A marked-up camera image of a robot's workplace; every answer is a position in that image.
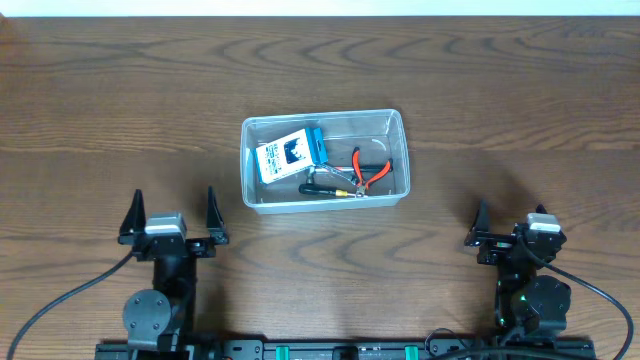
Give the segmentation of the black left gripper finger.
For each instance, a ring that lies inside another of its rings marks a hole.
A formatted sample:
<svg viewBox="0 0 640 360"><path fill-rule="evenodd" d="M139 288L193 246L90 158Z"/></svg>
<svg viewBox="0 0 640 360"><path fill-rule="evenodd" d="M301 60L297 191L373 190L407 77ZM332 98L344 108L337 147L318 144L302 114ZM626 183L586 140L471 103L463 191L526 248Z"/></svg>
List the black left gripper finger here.
<svg viewBox="0 0 640 360"><path fill-rule="evenodd" d="M120 226L119 235L143 233L146 226L143 193L136 189L127 214Z"/></svg>
<svg viewBox="0 0 640 360"><path fill-rule="evenodd" d="M206 227L211 236L226 236L226 226L217 205L212 186L207 189Z"/></svg>

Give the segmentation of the black yellow screwdriver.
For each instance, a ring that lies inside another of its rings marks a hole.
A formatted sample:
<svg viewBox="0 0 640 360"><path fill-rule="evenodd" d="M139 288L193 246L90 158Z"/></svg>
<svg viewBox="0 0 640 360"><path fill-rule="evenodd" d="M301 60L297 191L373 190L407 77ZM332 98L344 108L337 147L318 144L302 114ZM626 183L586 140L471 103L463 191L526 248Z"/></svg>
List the black yellow screwdriver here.
<svg viewBox="0 0 640 360"><path fill-rule="evenodd" d="M364 194L351 193L337 187L322 186L317 184L301 184L298 191L303 195L330 196L336 198L365 198Z"/></svg>

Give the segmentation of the blue white small box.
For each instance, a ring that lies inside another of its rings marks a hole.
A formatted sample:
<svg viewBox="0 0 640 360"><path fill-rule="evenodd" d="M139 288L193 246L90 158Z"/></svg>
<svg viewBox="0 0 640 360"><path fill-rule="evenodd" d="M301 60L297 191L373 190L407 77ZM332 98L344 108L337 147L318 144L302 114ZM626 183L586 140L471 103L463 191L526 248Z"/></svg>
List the blue white small box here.
<svg viewBox="0 0 640 360"><path fill-rule="evenodd" d="M259 179L271 184L328 162L320 128L303 128L254 150Z"/></svg>

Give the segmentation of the claw hammer black orange handle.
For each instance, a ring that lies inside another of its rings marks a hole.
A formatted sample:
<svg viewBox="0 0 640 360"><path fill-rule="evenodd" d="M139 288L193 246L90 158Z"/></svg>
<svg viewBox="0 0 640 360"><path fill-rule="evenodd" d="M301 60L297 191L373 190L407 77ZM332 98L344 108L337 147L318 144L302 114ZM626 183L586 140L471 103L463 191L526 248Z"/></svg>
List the claw hammer black orange handle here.
<svg viewBox="0 0 640 360"><path fill-rule="evenodd" d="M360 172L362 174L365 174L365 173L375 174L382 171L384 168L385 168L384 165L361 165ZM307 182L313 183L314 176L316 174L334 175L352 184L357 184L359 182L359 179L356 175L356 171L351 166L333 166L329 164L312 166L307 170Z"/></svg>

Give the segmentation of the red black pliers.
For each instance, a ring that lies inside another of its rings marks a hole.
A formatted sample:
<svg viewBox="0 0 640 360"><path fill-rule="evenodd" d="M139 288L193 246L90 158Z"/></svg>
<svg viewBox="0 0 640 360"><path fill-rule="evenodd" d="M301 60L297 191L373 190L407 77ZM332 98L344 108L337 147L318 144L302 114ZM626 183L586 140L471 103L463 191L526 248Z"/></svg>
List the red black pliers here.
<svg viewBox="0 0 640 360"><path fill-rule="evenodd" d="M393 171L393 161L389 158L383 165L361 165L360 148L355 147L351 162L356 179L356 196L365 197L371 186Z"/></svg>

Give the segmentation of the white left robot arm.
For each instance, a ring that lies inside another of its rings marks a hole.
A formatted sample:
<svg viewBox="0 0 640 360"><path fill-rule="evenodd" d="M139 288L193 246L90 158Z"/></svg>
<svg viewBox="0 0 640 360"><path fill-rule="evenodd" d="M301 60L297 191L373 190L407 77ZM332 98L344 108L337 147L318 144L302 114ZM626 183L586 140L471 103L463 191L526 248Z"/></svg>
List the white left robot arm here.
<svg viewBox="0 0 640 360"><path fill-rule="evenodd" d="M127 300L123 323L131 351L178 352L181 337L193 329L197 261L212 258L229 236L212 188L207 189L206 237L189 238L179 212L145 215L141 190L136 190L120 226L118 243L131 248L138 262L153 263L152 287Z"/></svg>

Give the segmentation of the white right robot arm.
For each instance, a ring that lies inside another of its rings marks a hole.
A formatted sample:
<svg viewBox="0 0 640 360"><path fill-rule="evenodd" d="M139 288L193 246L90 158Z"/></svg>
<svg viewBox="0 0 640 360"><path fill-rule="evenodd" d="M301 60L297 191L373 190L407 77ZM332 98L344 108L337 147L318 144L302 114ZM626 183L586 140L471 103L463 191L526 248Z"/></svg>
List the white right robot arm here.
<svg viewBox="0 0 640 360"><path fill-rule="evenodd" d="M509 234L490 230L488 206L481 202L464 245L478 249L477 262L498 271L494 313L497 342L550 343L567 326L571 288L538 270L556 258L566 236L557 218L539 205Z"/></svg>

